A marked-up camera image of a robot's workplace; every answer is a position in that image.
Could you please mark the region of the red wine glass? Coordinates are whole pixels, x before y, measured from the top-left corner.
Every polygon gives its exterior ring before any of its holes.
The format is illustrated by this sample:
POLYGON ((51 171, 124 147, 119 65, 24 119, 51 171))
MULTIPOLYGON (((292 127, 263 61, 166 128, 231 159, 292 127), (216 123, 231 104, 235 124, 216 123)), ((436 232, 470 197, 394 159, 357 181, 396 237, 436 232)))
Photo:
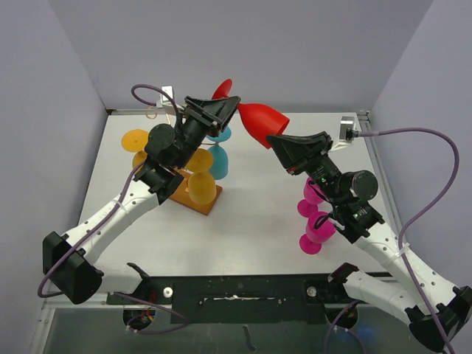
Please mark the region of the red wine glass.
POLYGON ((287 116, 262 103, 239 103, 237 111, 247 133, 266 149, 271 148, 266 137, 282 134, 290 122, 287 116))

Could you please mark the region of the blue wine glass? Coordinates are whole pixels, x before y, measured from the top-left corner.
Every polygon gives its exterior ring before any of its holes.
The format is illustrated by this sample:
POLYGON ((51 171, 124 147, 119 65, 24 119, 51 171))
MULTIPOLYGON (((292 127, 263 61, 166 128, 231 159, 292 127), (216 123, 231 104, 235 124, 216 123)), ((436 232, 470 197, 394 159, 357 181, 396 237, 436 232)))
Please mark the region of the blue wine glass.
POLYGON ((207 150, 212 154, 213 163, 209 169, 210 174, 215 180, 221 180, 228 175, 229 172, 229 157, 221 146, 223 142, 229 140, 232 136, 230 127, 226 127, 219 136, 206 138, 213 143, 207 150))

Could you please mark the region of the orange wine glass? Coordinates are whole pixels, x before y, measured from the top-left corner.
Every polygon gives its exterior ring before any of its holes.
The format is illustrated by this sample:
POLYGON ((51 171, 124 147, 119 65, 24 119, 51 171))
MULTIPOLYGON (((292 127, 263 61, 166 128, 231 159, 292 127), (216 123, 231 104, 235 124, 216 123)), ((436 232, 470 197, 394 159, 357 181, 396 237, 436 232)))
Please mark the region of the orange wine glass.
POLYGON ((215 179, 209 172, 212 163, 212 154, 208 150, 199 148, 185 166, 185 169, 191 172, 187 188, 190 199, 195 204, 210 204, 216 197, 215 179))

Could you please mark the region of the yellow wine glass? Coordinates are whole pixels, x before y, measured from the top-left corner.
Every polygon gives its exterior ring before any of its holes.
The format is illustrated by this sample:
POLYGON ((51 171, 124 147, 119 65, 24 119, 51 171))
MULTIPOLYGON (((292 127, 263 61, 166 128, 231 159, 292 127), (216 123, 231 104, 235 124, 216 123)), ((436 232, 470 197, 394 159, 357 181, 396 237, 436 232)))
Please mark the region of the yellow wine glass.
POLYGON ((126 132, 121 139, 121 146, 125 151, 133 153, 132 167, 138 167, 142 164, 148 154, 145 147, 148 143, 149 133, 142 129, 134 129, 126 132))

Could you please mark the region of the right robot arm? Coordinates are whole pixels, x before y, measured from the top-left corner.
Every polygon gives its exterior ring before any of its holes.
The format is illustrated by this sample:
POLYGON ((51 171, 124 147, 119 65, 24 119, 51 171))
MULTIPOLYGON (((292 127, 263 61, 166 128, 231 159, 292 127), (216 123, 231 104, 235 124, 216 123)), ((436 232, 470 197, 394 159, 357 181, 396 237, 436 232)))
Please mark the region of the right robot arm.
POLYGON ((333 210, 336 230, 376 260, 397 282, 391 285, 345 263, 328 277, 329 295, 375 306, 409 327, 426 348, 452 353, 451 340, 471 317, 471 288, 459 287, 430 268, 370 205, 378 191, 367 170, 341 172, 328 153, 333 141, 312 136, 269 135, 267 141, 291 175, 306 173, 333 210))

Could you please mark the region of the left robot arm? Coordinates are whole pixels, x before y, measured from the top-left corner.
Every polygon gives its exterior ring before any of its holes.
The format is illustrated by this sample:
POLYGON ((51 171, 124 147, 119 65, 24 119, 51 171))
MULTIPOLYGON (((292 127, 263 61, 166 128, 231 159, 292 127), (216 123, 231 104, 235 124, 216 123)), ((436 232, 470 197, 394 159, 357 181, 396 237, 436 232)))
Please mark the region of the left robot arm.
POLYGON ((216 100, 185 97, 175 125, 160 123, 145 134, 145 160, 132 169, 122 191, 100 211, 62 235, 42 242, 44 280, 78 305, 96 294, 107 277, 96 267, 105 249, 145 213, 162 205, 182 184, 186 167, 201 143, 226 130, 239 96, 216 100))

